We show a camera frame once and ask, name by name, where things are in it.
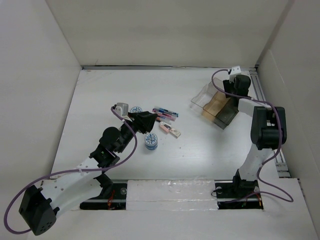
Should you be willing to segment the blue round putty tub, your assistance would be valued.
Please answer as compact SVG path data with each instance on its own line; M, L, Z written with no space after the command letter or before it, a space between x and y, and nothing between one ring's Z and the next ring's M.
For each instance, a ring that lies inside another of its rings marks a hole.
M141 113L143 110L140 106L134 106L130 109L130 113Z
M151 132L146 134L144 138L144 143L145 143L145 147L148 150L151 150L151 151L155 150L158 147L157 135Z

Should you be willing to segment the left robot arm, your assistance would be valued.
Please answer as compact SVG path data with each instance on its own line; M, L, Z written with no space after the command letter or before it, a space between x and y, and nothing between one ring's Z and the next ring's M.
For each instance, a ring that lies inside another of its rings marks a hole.
M97 148L76 168L58 173L58 178L43 187L30 184L24 191L19 213L30 231L42 235L57 221L58 217L81 202L97 196L107 198L113 182L106 171L114 168L131 140L137 133L150 133L156 122L156 114L143 111L122 118L119 128L104 130Z

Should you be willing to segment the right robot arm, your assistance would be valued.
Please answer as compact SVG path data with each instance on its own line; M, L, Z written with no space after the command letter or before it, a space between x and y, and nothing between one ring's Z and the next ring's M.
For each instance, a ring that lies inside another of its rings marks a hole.
M251 79L247 75L231 75L223 81L226 97L232 99L239 112L251 117L251 147L242 166L237 169L230 192L243 197L258 186L258 170L287 140L286 110L269 102L248 96Z

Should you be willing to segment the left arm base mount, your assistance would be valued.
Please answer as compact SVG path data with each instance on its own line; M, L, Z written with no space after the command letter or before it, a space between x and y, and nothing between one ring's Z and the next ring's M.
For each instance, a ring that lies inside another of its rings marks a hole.
M79 205L81 210L125 210L128 192L127 181L116 181L107 196L90 198Z

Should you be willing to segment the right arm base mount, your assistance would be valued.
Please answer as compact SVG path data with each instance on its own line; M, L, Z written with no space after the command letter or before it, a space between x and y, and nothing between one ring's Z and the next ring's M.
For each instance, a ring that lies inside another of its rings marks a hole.
M248 184L236 185L231 180L216 181L215 189L211 195L217 199L218 210L262 210L263 203L258 182L250 181Z

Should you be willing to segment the blue grip gel pen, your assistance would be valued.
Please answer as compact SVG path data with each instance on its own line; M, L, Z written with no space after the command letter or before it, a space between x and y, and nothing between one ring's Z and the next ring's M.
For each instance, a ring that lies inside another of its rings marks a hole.
M155 109L155 108L153 108L152 111L155 112L155 113L167 114L167 115L170 115L170 116L178 117L177 115L169 114L167 112L164 112L164 111L161 111L161 110L158 110L158 109Z

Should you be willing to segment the clear blue ink pen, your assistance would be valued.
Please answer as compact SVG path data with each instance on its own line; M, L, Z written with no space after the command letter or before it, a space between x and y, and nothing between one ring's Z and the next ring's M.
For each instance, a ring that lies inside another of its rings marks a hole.
M179 114L178 114L177 112L174 112L174 111L171 111L171 110L168 110L168 109L165 109L165 108L159 107L159 106L155 106L154 108L155 108L155 109L157 109L157 110L160 110L160 111L163 111L163 112L169 113L169 114L171 114L171 115L179 116Z

